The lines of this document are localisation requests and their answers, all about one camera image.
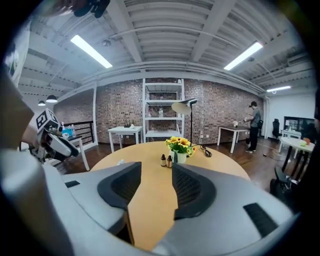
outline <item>white table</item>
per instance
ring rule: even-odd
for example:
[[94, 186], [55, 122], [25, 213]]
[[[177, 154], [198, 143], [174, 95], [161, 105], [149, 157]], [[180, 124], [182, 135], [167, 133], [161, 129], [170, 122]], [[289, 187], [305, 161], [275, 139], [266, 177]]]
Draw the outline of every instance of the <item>white table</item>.
[[81, 136], [76, 136], [75, 138], [69, 138], [68, 139], [71, 143], [76, 143], [76, 142], [79, 142], [79, 147], [80, 147], [80, 154], [81, 154], [81, 157], [82, 157], [82, 161], [84, 163], [84, 166], [85, 166], [85, 169], [87, 171], [90, 170], [89, 168], [89, 165], [88, 165], [88, 162], [87, 162], [87, 158], [86, 158], [86, 155], [85, 155], [85, 151], [84, 151], [84, 146], [82, 144], [82, 139], [81, 139]]
[[110, 146], [111, 146], [111, 152], [115, 152], [114, 148], [114, 142], [112, 139], [112, 133], [117, 134], [119, 137], [119, 143], [120, 143], [120, 148], [122, 149], [122, 140], [121, 140], [121, 135], [135, 135], [135, 144], [139, 144], [139, 133], [141, 136], [141, 143], [143, 142], [143, 127], [142, 126], [134, 126], [133, 128], [125, 128], [123, 126], [118, 126], [115, 128], [111, 128], [108, 130], [109, 132], [109, 139], [110, 139]]
[[[297, 139], [301, 139], [301, 132], [299, 131], [295, 131], [295, 130], [282, 130], [281, 131], [282, 133], [282, 137], [285, 138], [285, 137], [290, 137], [290, 138], [297, 138]], [[279, 153], [281, 151], [281, 147], [282, 147], [283, 143], [282, 143], [282, 140], [281, 140], [281, 143], [280, 143], [280, 147], [279, 147]], [[295, 150], [295, 154], [294, 154], [294, 159], [296, 159], [297, 157], [297, 153], [298, 153], [298, 149]]]
[[248, 132], [249, 131], [249, 128], [246, 126], [239, 126], [238, 125], [238, 127], [234, 127], [233, 125], [221, 125], [221, 126], [219, 126], [218, 142], [216, 144], [217, 146], [219, 146], [219, 144], [220, 144], [221, 129], [233, 132], [232, 146], [231, 146], [231, 150], [230, 150], [231, 154], [234, 152], [235, 144], [238, 142], [239, 132]]
[[314, 148], [315, 148], [315, 144], [313, 144], [313, 143], [310, 143], [309, 145], [306, 145], [306, 146], [301, 146], [301, 142], [303, 142], [303, 140], [302, 139], [298, 139], [298, 138], [292, 138], [292, 137], [282, 137], [281, 138], [281, 143], [286, 144], [286, 145], [289, 146], [288, 153], [286, 155], [285, 161], [284, 161], [283, 166], [282, 166], [282, 171], [284, 171], [286, 169], [286, 167], [287, 167], [292, 148], [295, 148], [297, 151], [300, 151], [300, 154], [298, 156], [298, 159], [297, 159], [297, 161], [295, 163], [293, 172], [291, 174], [291, 176], [293, 176], [295, 174], [297, 168], [298, 168], [299, 162], [300, 162], [300, 160], [301, 160], [301, 158], [303, 156], [303, 152], [304, 152], [303, 163], [301, 165], [299, 173], [296, 176], [297, 180], [299, 179], [300, 175], [302, 174], [302, 172], [304, 170], [304, 167], [305, 167], [305, 165], [307, 163], [307, 159], [308, 159], [309, 153], [312, 152], [314, 150]]

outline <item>vase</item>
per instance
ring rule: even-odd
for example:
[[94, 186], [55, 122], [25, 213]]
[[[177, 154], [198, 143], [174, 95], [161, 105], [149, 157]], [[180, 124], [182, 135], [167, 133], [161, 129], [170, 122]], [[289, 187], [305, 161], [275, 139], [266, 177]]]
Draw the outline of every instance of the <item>vase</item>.
[[[187, 154], [186, 153], [176, 153], [178, 155], [178, 163], [184, 164], [187, 160]], [[172, 162], [175, 162], [175, 152], [169, 150], [169, 156], [172, 157]]]

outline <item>table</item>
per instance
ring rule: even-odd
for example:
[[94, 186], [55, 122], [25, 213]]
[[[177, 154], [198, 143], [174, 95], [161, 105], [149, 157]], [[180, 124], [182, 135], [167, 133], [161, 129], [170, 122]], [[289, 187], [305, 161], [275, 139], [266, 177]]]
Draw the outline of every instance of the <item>table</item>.
[[87, 158], [86, 158], [86, 154], [85, 154], [85, 151], [84, 151], [84, 146], [82, 144], [82, 139], [81, 139], [82, 136], [78, 135], [78, 136], [75, 136], [75, 137], [68, 137], [68, 141], [70, 141], [71, 143], [76, 143], [76, 142], [79, 142], [79, 147], [80, 147], [80, 154], [81, 154], [81, 157], [82, 157], [82, 161], [84, 163], [84, 166], [85, 166], [85, 169], [87, 171], [90, 170], [89, 168], [89, 165], [88, 165], [88, 162], [87, 162]]
[[231, 150], [230, 150], [231, 154], [234, 152], [235, 144], [238, 143], [239, 132], [248, 132], [250, 130], [246, 126], [239, 126], [238, 125], [238, 127], [234, 127], [233, 125], [221, 125], [221, 126], [219, 126], [218, 142], [216, 144], [217, 146], [219, 146], [219, 144], [220, 144], [221, 129], [233, 132], [233, 140], [232, 140], [232, 146], [231, 146]]
[[139, 132], [141, 136], [141, 143], [143, 143], [143, 127], [142, 126], [134, 126], [133, 128], [125, 128], [124, 126], [118, 126], [115, 128], [111, 128], [108, 130], [109, 132], [109, 140], [111, 146], [111, 152], [115, 152], [114, 142], [112, 139], [112, 133], [117, 134], [119, 137], [120, 149], [122, 149], [122, 140], [121, 135], [135, 135], [135, 144], [139, 144]]
[[[296, 137], [296, 138], [298, 138], [299, 140], [301, 140], [301, 132], [299, 132], [299, 131], [295, 131], [295, 130], [282, 130], [281, 131], [281, 133], [282, 133], [282, 137], [284, 138], [284, 137], [290, 137], [290, 138], [292, 138], [292, 137]], [[280, 143], [280, 147], [279, 147], [279, 153], [280, 153], [280, 151], [281, 151], [281, 147], [282, 147], [282, 141], [281, 141], [281, 143]], [[294, 159], [296, 159], [296, 157], [297, 157], [297, 153], [298, 153], [298, 149], [296, 149], [296, 151], [295, 151], [295, 154], [294, 154]]]
[[[187, 158], [187, 165], [240, 176], [250, 180], [245, 170], [230, 157], [207, 148], [212, 157], [197, 152]], [[91, 171], [115, 166], [121, 159], [125, 163], [142, 162], [141, 184], [128, 205], [135, 246], [152, 250], [156, 243], [174, 224], [174, 211], [178, 208], [177, 195], [172, 186], [172, 169], [162, 167], [162, 154], [169, 150], [163, 141], [147, 142], [120, 149], [98, 162]]]
[[286, 167], [287, 167], [287, 164], [288, 164], [288, 161], [289, 161], [289, 158], [290, 158], [290, 154], [291, 154], [291, 151], [292, 151], [292, 148], [295, 148], [297, 151], [300, 151], [299, 153], [299, 156], [298, 156], [298, 159], [296, 160], [296, 163], [295, 163], [295, 166], [294, 166], [294, 169], [292, 171], [292, 174], [291, 176], [293, 176], [298, 168], [298, 165], [299, 165], [299, 162], [303, 156], [303, 162], [302, 162], [302, 165], [300, 167], [300, 170], [296, 176], [296, 179], [298, 180], [299, 177], [301, 176], [304, 168], [305, 168], [305, 165], [307, 163], [307, 160], [308, 160], [308, 156], [309, 156], [309, 153], [312, 152], [315, 148], [315, 144], [313, 143], [310, 143], [309, 145], [306, 145], [306, 146], [301, 146], [301, 142], [303, 142], [303, 140], [301, 139], [298, 139], [298, 138], [291, 138], [291, 137], [282, 137], [281, 138], [281, 143], [283, 144], [286, 144], [286, 145], [289, 145], [289, 150], [288, 150], [288, 153], [286, 155], [286, 158], [285, 158], [285, 161], [283, 163], [283, 166], [282, 166], [282, 171], [284, 172]]

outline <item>floor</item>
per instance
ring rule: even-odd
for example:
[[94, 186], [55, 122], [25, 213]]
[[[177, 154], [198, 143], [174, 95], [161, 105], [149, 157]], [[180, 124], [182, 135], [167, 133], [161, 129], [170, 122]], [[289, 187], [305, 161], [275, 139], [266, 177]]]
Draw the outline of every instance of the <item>floor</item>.
[[[247, 148], [245, 141], [239, 141], [239, 143], [236, 144], [233, 154], [230, 153], [231, 143], [222, 143], [219, 146], [212, 145], [209, 146], [209, 148], [217, 150], [235, 160], [247, 172], [252, 182], [260, 188], [269, 191], [270, 181], [275, 178], [275, 166], [282, 167], [287, 155], [287, 147], [282, 147], [281, 155], [273, 153], [273, 150], [278, 149], [279, 145], [280, 144], [275, 141], [259, 138], [256, 152], [254, 153], [245, 152]], [[119, 149], [120, 146], [114, 146], [115, 151]], [[90, 168], [109, 154], [111, 154], [111, 148], [108, 144], [99, 144], [85, 151]], [[286, 167], [287, 174], [291, 174], [296, 162], [295, 159], [293, 159], [293, 155], [294, 152], [292, 151], [291, 158]], [[55, 167], [61, 174], [86, 172], [81, 155], [59, 163]]]

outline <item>ceiling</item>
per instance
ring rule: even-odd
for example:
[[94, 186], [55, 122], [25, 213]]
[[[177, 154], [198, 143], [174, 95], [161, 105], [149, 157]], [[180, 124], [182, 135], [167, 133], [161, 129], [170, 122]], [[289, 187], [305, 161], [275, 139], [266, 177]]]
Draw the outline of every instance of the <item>ceiling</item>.
[[[71, 43], [75, 35], [113, 67], [104, 68]], [[223, 69], [256, 41], [263, 48], [252, 58]], [[37, 98], [62, 97], [92, 81], [105, 85], [163, 72], [210, 76], [256, 94], [281, 85], [315, 86], [295, 29], [263, 0], [111, 0], [99, 19], [91, 13], [34, 15], [19, 89]]]

